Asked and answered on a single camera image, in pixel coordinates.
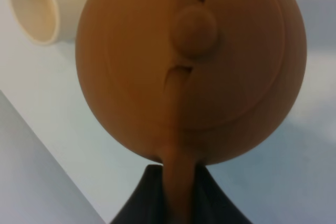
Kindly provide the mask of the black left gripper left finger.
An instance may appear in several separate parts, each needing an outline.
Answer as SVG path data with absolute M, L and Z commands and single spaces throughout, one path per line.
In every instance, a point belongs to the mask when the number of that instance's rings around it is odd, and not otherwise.
M 146 167 L 136 189 L 112 224 L 166 223 L 166 205 L 160 165 Z

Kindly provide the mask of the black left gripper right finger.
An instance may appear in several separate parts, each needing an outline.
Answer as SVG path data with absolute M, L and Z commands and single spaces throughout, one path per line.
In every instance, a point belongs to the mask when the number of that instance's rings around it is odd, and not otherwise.
M 192 198 L 191 223 L 251 224 L 213 179 L 208 169 L 198 165 Z

